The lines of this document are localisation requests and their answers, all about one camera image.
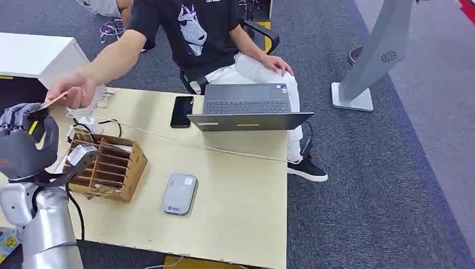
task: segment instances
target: white box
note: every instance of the white box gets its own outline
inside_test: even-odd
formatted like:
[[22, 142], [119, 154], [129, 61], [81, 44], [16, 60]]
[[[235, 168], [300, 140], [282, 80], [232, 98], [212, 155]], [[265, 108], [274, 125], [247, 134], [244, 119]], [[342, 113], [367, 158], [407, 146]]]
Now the white box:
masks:
[[[47, 89], [53, 82], [88, 63], [74, 38], [0, 33], [0, 76], [37, 78]], [[90, 106], [74, 115], [90, 115], [100, 100], [104, 85], [96, 88]]]

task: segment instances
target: laptop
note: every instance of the laptop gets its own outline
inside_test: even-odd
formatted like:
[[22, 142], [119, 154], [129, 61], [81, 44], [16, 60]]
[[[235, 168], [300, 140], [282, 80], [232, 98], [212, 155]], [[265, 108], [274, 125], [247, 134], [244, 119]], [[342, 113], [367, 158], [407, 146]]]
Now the laptop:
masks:
[[187, 115], [201, 131], [293, 130], [313, 112], [291, 112], [285, 84], [207, 85], [203, 114]]

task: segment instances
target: gray portable device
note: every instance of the gray portable device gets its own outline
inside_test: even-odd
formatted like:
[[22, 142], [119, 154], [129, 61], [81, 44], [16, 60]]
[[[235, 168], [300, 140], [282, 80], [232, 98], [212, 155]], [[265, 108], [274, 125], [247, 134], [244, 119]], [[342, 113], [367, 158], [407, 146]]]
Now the gray portable device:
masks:
[[197, 183], [198, 180], [193, 175], [173, 173], [163, 196], [162, 210], [177, 215], [187, 214]]

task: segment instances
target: person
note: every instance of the person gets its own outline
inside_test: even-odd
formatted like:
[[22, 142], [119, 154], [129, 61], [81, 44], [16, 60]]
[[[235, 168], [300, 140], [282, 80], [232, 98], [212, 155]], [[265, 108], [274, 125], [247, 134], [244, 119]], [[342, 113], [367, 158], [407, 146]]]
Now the person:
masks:
[[[92, 61], [59, 79], [47, 99], [68, 91], [60, 102], [70, 108], [91, 103], [96, 86], [126, 74], [143, 46], [153, 48], [161, 25], [172, 58], [191, 74], [206, 75], [210, 84], [286, 83], [292, 112], [300, 111], [297, 82], [280, 57], [259, 49], [240, 26], [237, 0], [135, 0], [123, 36]], [[328, 176], [300, 153], [302, 128], [288, 132], [287, 172], [312, 181]]]
[[77, 0], [89, 11], [106, 17], [120, 17], [124, 27], [131, 18], [133, 0]]

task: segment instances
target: smartphone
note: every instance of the smartphone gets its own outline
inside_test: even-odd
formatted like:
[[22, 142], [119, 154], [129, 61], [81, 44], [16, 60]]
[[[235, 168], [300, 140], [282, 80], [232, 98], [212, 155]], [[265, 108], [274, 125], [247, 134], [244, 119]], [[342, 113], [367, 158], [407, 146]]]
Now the smartphone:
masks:
[[175, 106], [171, 115], [170, 126], [172, 128], [189, 128], [190, 120], [187, 118], [193, 110], [192, 96], [178, 96], [175, 98]]

